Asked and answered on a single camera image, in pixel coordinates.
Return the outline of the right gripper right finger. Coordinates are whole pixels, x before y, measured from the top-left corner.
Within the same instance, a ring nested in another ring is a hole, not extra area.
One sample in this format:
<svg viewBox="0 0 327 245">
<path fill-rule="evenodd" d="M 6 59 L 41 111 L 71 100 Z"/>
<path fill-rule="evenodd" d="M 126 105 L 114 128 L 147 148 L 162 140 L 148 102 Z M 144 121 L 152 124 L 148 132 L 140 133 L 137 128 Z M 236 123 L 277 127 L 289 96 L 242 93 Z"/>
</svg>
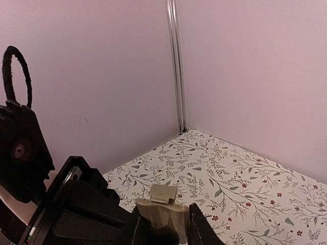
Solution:
<svg viewBox="0 0 327 245">
<path fill-rule="evenodd" d="M 188 244 L 224 245 L 196 203 L 189 206 Z"/>
</svg>

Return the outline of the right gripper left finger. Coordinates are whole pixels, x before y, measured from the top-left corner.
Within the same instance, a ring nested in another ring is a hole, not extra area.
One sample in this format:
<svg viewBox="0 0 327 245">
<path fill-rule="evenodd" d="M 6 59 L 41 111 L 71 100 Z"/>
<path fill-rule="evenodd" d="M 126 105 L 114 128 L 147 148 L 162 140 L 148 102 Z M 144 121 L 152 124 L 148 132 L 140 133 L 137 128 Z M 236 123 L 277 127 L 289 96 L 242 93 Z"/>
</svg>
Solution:
<svg viewBox="0 0 327 245">
<path fill-rule="evenodd" d="M 150 244 L 150 236 L 146 220 L 141 216 L 137 207 L 131 213 L 120 234 L 120 244 L 146 245 Z"/>
</svg>

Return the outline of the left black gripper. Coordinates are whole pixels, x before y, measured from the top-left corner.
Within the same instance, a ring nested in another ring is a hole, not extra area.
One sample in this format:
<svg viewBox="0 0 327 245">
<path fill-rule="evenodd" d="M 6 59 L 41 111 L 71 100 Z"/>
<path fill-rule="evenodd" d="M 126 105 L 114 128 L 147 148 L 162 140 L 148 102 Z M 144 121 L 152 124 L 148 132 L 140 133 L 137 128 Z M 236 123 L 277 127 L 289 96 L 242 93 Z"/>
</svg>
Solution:
<svg viewBox="0 0 327 245">
<path fill-rule="evenodd" d="M 28 224 L 15 218 L 15 244 L 114 244 L 130 217 L 96 168 L 70 156 Z"/>
</svg>

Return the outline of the remote battery cover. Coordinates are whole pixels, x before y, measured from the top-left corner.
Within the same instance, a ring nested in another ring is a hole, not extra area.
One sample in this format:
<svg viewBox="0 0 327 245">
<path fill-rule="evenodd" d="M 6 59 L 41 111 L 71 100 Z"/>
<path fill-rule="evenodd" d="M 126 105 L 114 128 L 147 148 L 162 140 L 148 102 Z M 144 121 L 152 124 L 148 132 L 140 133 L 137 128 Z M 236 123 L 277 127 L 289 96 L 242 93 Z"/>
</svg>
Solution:
<svg viewBox="0 0 327 245">
<path fill-rule="evenodd" d="M 149 198 L 138 198 L 135 203 L 140 215 L 147 221 L 150 234 L 187 244 L 189 207 L 176 204 L 176 195 L 176 186 L 153 184 Z"/>
</svg>

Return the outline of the floral patterned table mat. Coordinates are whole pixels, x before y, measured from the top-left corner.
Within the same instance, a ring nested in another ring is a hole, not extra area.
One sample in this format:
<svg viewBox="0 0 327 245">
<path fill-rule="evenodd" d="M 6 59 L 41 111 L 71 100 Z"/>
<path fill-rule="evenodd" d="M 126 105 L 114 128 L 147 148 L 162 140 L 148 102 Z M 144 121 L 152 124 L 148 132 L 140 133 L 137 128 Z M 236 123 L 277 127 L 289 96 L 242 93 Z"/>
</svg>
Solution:
<svg viewBox="0 0 327 245">
<path fill-rule="evenodd" d="M 326 185 L 206 133 L 190 130 L 104 174 L 133 210 L 153 184 L 177 187 L 225 244 L 326 244 Z"/>
</svg>

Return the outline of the left aluminium frame post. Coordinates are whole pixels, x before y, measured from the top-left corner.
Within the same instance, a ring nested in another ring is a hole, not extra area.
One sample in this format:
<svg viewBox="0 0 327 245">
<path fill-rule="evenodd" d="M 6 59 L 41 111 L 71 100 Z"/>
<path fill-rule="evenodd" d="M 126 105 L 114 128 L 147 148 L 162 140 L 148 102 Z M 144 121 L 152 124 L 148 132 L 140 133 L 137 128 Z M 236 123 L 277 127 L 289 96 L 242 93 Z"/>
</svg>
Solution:
<svg viewBox="0 0 327 245">
<path fill-rule="evenodd" d="M 186 118 L 186 103 L 183 77 L 183 63 L 179 36 L 179 24 L 176 1 L 167 0 L 166 11 L 168 19 L 168 30 L 170 35 L 175 97 L 179 133 L 184 133 L 188 130 Z"/>
</svg>

